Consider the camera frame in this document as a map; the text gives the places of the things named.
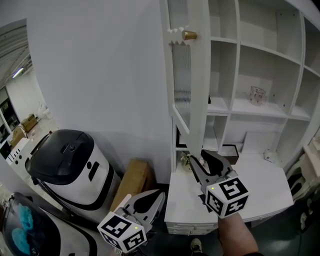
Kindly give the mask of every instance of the forearm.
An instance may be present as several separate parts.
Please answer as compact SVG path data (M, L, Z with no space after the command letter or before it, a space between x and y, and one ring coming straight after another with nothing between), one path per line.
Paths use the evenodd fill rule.
M238 213L223 219L218 218L218 228L225 256L244 256L258 252L253 235Z

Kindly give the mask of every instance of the black and white robot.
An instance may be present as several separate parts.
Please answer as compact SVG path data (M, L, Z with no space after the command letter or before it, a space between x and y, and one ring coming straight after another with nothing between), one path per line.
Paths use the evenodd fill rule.
M111 252L97 231L74 225L20 193L11 195L0 230L14 256L105 256Z
M27 157L25 168L35 185L97 224L109 213L121 181L93 138L77 130L46 135Z
M201 156L208 170L194 156L190 157L190 166L196 181L201 184L205 205L222 219L242 210L249 192L229 161L208 150L202 150Z
M152 224L159 216L165 199L165 193L159 189L137 194L110 212L98 225L98 230L113 247L124 253L133 252L152 234Z

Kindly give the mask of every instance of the glass cup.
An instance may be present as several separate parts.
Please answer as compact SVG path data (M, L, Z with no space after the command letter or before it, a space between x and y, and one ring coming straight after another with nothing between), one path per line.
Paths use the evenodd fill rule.
M250 102L256 106L264 105L267 102L266 91L259 87L251 86Z

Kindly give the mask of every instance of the frosted glass panel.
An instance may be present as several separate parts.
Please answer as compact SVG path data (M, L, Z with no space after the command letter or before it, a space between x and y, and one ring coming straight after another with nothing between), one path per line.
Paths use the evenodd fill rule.
M170 28L177 29L189 24L188 1L168 0Z
M190 125L191 57L190 46L172 46L174 104L184 122Z

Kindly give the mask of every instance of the white wall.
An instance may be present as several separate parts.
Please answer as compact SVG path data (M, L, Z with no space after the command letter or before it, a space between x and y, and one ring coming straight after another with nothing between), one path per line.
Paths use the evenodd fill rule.
M121 171L131 158L171 174L158 0L37 1L27 18L39 86L64 129L90 133Z
M0 28L12 22L26 19L29 15L31 1L1 0L0 1Z
M33 70L12 79L5 87L21 122L32 113L37 115L39 105L46 104Z

